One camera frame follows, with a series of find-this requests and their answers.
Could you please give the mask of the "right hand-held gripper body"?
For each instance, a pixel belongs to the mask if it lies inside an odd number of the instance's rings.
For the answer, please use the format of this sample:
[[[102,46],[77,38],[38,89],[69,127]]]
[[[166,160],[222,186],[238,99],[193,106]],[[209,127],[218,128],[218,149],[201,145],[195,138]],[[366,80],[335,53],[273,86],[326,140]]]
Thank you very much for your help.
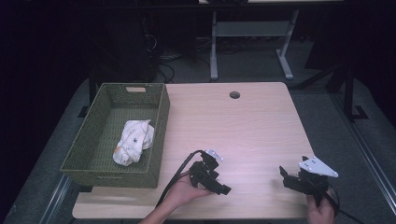
[[[338,202],[328,192],[328,178],[337,177],[335,171],[317,157],[303,156],[298,166],[300,171],[295,177],[295,190],[310,196],[314,206],[320,206],[322,203],[338,206]]]

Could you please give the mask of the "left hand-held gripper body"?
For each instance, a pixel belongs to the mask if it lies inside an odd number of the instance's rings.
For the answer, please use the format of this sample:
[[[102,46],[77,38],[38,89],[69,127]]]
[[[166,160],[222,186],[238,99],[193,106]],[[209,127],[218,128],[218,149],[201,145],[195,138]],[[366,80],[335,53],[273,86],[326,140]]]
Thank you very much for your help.
[[[222,189],[215,169],[219,166],[218,161],[223,161],[223,158],[214,149],[205,150],[201,157],[202,160],[196,161],[189,169],[191,184],[196,188],[201,184],[206,189]]]

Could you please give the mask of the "white printed cloth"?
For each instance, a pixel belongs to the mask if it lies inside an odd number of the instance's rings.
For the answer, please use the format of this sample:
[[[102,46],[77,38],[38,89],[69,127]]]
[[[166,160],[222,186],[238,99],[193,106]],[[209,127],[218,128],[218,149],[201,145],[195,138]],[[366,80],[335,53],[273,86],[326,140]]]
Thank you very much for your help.
[[[129,166],[140,161],[144,150],[153,145],[155,129],[147,120],[128,120],[121,132],[120,141],[113,152],[113,161],[122,166]]]

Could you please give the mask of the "green woven basket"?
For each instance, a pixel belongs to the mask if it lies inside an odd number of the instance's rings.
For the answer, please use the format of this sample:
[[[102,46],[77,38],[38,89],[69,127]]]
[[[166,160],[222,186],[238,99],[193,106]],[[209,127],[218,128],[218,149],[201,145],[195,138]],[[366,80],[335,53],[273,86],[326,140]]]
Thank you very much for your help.
[[[169,108],[162,83],[102,84],[61,171],[83,186],[157,188]],[[148,120],[154,128],[153,144],[138,162],[123,166],[112,155],[129,120]]]

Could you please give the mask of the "person's left hand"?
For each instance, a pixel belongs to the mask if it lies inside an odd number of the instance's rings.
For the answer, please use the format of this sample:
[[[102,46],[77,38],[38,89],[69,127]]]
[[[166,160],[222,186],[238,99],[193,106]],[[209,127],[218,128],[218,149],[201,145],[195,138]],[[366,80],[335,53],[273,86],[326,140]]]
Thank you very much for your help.
[[[191,203],[195,199],[211,195],[207,189],[198,189],[191,184],[190,174],[183,173],[169,189],[163,202],[159,205],[167,213],[172,213],[180,206]]]

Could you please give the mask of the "person's right hand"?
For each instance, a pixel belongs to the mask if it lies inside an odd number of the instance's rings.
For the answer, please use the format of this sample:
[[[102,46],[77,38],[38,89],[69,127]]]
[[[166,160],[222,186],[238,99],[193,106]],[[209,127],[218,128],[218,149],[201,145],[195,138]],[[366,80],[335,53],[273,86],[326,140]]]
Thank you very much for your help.
[[[307,202],[307,223],[308,224],[334,224],[335,212],[328,200],[323,199],[320,206],[316,205],[315,197],[306,196]]]

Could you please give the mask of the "black metal stand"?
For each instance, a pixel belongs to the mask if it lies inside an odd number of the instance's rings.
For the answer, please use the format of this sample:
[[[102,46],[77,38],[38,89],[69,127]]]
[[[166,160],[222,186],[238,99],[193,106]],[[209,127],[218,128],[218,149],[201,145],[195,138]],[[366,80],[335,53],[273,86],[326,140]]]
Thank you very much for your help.
[[[330,76],[325,86],[328,93],[337,93],[341,87],[344,87],[343,111],[348,120],[354,122],[356,119],[368,119],[360,105],[353,105],[354,77],[351,67],[347,64],[335,64],[299,84],[290,86],[290,90],[302,90],[327,76]]]

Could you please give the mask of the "white metal desk frame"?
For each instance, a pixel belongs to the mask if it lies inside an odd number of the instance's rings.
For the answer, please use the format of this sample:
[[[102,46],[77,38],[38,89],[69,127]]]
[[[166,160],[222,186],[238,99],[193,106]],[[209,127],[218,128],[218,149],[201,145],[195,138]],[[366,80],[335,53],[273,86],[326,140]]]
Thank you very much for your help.
[[[212,13],[211,51],[209,57],[210,79],[217,80],[217,39],[219,37],[283,37],[284,44],[276,50],[276,56],[281,65],[286,80],[293,80],[286,58],[290,40],[299,15],[293,10],[288,21],[218,21],[217,12]]]

